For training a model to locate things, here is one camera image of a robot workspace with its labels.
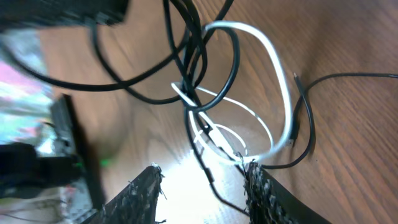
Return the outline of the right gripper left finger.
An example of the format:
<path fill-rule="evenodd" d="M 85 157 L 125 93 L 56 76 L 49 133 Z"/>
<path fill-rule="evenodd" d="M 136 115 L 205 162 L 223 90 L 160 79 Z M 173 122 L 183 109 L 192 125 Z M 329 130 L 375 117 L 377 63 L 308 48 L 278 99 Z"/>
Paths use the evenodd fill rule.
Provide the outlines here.
<path fill-rule="evenodd" d="M 162 170 L 153 163 L 83 224 L 155 224 Z"/>

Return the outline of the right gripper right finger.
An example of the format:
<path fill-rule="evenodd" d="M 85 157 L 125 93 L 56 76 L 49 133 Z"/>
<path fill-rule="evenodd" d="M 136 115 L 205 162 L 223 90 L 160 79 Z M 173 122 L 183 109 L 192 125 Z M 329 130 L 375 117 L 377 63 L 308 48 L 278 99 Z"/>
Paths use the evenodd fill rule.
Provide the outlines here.
<path fill-rule="evenodd" d="M 302 203 L 259 164 L 252 162 L 244 184 L 252 224 L 326 224 L 329 221 Z"/>

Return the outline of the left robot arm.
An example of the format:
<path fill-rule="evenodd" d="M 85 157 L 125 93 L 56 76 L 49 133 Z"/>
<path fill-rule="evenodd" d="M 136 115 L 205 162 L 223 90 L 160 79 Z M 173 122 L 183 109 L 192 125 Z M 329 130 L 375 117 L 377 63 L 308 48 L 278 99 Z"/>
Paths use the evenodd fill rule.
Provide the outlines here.
<path fill-rule="evenodd" d="M 129 0 L 1 0 L 1 31 L 124 21 Z"/>

